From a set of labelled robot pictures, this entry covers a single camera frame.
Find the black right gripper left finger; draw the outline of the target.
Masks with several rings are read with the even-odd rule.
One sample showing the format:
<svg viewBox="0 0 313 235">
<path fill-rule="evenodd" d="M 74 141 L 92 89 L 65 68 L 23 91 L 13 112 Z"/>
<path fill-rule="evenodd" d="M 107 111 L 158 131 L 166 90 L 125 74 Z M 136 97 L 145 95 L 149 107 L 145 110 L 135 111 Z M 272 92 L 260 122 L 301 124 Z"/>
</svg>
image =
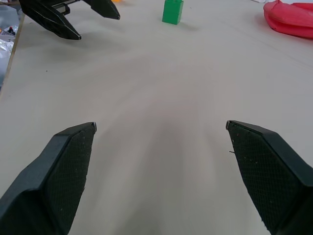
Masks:
<svg viewBox="0 0 313 235">
<path fill-rule="evenodd" d="M 55 134 L 0 199 L 2 235 L 67 235 L 85 189 L 96 123 Z"/>
</svg>

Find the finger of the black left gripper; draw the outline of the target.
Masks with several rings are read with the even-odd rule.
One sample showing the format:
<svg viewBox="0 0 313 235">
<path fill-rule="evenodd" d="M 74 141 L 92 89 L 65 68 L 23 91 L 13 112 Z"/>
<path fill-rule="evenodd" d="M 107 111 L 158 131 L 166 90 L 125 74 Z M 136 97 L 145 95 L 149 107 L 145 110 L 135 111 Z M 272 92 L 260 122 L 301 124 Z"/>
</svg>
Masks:
<svg viewBox="0 0 313 235">
<path fill-rule="evenodd" d="M 41 0 L 20 0 L 22 11 L 46 30 L 60 38 L 80 40 L 81 35 L 62 13 Z"/>
<path fill-rule="evenodd" d="M 84 0 L 93 11 L 98 13 L 104 18 L 120 19 L 120 14 L 111 0 Z"/>
</svg>

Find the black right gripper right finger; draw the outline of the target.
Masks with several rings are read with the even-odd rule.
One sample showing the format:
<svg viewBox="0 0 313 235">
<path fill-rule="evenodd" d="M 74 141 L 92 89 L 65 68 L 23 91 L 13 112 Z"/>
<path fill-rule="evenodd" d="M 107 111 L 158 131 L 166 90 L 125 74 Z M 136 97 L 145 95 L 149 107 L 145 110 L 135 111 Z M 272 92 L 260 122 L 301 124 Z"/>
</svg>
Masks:
<svg viewBox="0 0 313 235">
<path fill-rule="evenodd" d="M 313 233 L 313 168 L 276 132 L 226 123 L 243 183 L 272 235 Z"/>
</svg>

